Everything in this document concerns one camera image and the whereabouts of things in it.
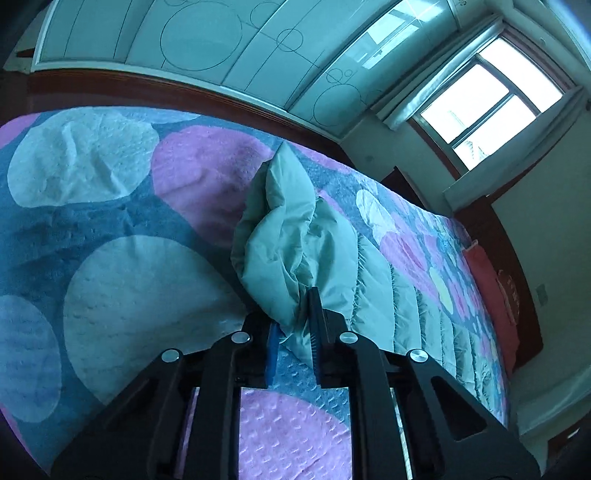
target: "window pane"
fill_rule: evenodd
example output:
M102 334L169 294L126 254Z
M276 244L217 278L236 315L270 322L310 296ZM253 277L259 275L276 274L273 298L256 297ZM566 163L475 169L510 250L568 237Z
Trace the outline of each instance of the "window pane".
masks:
M455 152L470 170L535 120L535 115L516 96L461 143Z
M560 90L533 63L500 38L480 52L544 112L562 97Z
M450 142L508 92L486 69L475 65L421 115L446 142Z

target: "crumpled duvet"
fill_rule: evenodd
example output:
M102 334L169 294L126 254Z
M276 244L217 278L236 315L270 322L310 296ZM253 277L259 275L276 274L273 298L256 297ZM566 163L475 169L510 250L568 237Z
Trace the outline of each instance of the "crumpled duvet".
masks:
M236 228L232 264L252 298L285 333L284 345L311 365L304 295L317 286L323 307L382 350L423 348L485 406L491 367L477 337L452 323L378 249L317 197L292 149L283 144L255 175Z

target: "wall outlet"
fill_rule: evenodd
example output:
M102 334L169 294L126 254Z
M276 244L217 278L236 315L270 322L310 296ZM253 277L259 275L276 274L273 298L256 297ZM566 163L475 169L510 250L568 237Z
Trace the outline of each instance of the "wall outlet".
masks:
M544 306L548 303L548 294L546 293L546 285L538 285L535 288L535 292L538 294L538 301L540 305Z

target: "wall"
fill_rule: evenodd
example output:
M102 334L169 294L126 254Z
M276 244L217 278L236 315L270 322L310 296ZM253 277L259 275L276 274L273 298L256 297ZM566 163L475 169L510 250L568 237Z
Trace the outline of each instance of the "wall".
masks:
M0 65L8 58L27 25L50 0L19 0L0 2Z
M17 52L21 50L27 50L28 48L35 48L37 45L39 32L41 31L41 26L43 25L43 21L45 20L48 10L49 6L45 7L29 24L4 63L4 70L9 72L22 72L26 74L31 73L31 63L33 62L33 59L21 59L17 57Z
M534 398L591 364L591 114L493 207L534 289L544 349L514 376L515 399Z
M406 172L433 212L451 216L442 192L454 179L410 125L403 124L393 132L368 113L341 142L341 147L359 171L377 181L394 167Z
M545 470L548 459L548 440L582 419L589 410L591 410L591 397L577 403L563 414L554 418L549 424L520 438L523 445L537 460L542 472Z
M569 34L560 23L560 20L541 1L535 0L514 0L513 4L517 10L530 17L544 30L550 33L565 48L568 49L582 64L585 60L579 53L576 45L570 39Z

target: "window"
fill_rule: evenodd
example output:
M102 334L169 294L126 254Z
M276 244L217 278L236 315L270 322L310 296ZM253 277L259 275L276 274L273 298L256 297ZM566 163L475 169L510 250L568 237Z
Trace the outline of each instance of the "window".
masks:
M499 37L433 95L420 116L466 171L517 135L563 93L564 88Z

